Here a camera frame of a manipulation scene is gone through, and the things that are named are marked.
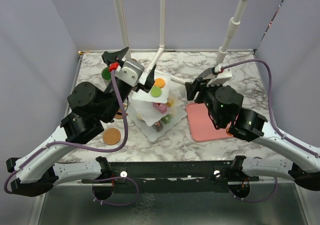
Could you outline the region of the yellow sponge cake square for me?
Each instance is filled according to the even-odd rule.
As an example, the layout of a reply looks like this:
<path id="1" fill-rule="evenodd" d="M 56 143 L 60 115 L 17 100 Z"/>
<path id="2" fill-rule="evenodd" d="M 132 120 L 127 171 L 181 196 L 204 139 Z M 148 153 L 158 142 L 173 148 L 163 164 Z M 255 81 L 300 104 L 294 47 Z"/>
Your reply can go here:
<path id="1" fill-rule="evenodd" d="M 173 97 L 168 97 L 166 105 L 171 108 L 175 104 L 175 99 Z"/>

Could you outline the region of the three tier white stand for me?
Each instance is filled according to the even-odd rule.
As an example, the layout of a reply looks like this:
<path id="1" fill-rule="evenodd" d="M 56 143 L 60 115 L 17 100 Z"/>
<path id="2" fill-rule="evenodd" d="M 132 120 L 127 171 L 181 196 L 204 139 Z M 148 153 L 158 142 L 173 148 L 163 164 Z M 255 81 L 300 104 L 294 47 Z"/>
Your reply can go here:
<path id="1" fill-rule="evenodd" d="M 150 92 L 139 90 L 129 98 L 128 117 L 150 142 L 155 142 L 187 116 L 182 102 L 172 92 L 171 78 L 170 74 L 157 71 Z"/>

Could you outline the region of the white round cake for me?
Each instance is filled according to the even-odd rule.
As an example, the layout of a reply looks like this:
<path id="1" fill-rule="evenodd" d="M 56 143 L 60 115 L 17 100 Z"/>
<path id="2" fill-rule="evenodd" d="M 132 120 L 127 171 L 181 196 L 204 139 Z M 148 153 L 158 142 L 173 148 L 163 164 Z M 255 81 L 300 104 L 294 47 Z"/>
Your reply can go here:
<path id="1" fill-rule="evenodd" d="M 144 119 L 142 118 L 142 116 L 138 113 L 137 114 L 137 118 L 140 120 L 140 121 L 144 121 Z"/>

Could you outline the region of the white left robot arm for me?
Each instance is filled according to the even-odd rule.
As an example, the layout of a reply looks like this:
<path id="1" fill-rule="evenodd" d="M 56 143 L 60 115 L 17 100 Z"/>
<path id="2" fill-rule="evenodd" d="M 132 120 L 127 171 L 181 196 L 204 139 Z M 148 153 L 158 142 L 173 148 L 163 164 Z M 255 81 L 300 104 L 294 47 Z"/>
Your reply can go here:
<path id="1" fill-rule="evenodd" d="M 128 48 L 105 51 L 101 57 L 111 74 L 107 88 L 100 90 L 88 81 L 79 83 L 67 97 L 71 112 L 49 138 L 28 155 L 6 161 L 9 177 L 4 191 L 7 194 L 36 197 L 67 182 L 103 183 L 114 179 L 105 157 L 78 163 L 60 163 L 60 160 L 74 149 L 89 150 L 88 142 L 103 132 L 103 124 L 113 122 L 118 112 L 124 112 L 124 101 L 130 92 L 147 93 L 153 87 L 154 70 L 141 83 L 145 68 L 125 58 L 127 51 Z"/>

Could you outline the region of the orange sandwich biscuit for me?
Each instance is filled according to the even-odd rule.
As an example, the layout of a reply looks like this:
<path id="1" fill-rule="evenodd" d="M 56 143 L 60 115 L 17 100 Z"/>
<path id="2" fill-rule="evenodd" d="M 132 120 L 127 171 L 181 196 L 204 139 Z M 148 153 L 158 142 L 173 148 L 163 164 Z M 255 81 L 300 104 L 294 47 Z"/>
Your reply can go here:
<path id="1" fill-rule="evenodd" d="M 156 78 L 156 79 L 154 80 L 154 84 L 153 84 L 153 85 L 154 85 L 155 87 L 157 87 L 157 88 L 162 89 L 162 88 L 165 87 L 166 81 L 165 81 L 163 78 Z"/>

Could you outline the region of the green round biscuit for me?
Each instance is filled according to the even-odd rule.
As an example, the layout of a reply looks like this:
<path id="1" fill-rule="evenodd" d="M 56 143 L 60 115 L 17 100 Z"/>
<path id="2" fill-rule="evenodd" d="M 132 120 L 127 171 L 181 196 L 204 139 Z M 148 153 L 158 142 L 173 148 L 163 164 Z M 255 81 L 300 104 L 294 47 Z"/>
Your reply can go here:
<path id="1" fill-rule="evenodd" d="M 162 89 L 160 87 L 154 86 L 150 90 L 150 94 L 151 94 L 152 97 L 158 98 L 158 97 L 160 97 L 162 95 Z"/>

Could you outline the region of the orange chip cookie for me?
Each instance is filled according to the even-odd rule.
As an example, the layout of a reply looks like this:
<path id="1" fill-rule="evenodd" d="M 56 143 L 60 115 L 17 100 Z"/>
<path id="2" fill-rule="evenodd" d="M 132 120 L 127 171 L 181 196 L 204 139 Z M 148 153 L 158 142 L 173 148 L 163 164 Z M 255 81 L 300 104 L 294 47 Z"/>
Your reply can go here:
<path id="1" fill-rule="evenodd" d="M 230 133 L 230 130 L 229 129 L 226 129 L 226 133 L 229 135 L 229 136 L 232 136 L 233 134 Z"/>

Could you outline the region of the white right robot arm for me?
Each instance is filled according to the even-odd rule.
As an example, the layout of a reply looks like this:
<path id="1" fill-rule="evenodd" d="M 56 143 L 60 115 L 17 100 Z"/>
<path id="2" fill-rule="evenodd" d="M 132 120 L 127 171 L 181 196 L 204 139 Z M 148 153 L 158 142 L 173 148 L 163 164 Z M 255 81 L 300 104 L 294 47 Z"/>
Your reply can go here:
<path id="1" fill-rule="evenodd" d="M 277 128 L 254 110 L 243 108 L 243 95 L 229 85 L 208 86 L 197 78 L 186 82 L 188 101 L 205 104 L 215 129 L 227 129 L 233 137 L 267 147 L 283 159 L 257 160 L 242 158 L 230 167 L 229 174 L 240 181 L 244 177 L 269 176 L 284 178 L 310 190 L 320 189 L 320 149 Z"/>

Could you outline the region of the green swiss roll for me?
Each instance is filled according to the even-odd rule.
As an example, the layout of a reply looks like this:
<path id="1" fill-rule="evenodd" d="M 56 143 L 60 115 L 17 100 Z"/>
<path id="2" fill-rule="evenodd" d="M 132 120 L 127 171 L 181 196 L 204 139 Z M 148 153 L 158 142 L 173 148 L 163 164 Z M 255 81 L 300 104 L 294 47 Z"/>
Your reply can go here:
<path id="1" fill-rule="evenodd" d="M 164 124 L 169 124 L 171 122 L 172 116 L 167 114 L 166 116 L 161 118 L 161 122 Z"/>

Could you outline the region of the pink cake slice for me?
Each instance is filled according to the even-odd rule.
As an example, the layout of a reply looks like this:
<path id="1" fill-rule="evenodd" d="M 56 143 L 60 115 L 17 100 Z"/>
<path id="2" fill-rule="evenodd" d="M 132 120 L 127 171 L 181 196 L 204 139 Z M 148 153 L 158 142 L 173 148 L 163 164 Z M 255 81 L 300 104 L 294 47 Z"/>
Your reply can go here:
<path id="1" fill-rule="evenodd" d="M 153 105 L 153 107 L 154 107 L 158 112 L 160 112 L 161 114 L 166 113 L 167 110 L 168 110 L 167 105 L 164 104 L 164 103 L 156 103 L 156 102 L 153 102 L 152 105 Z"/>

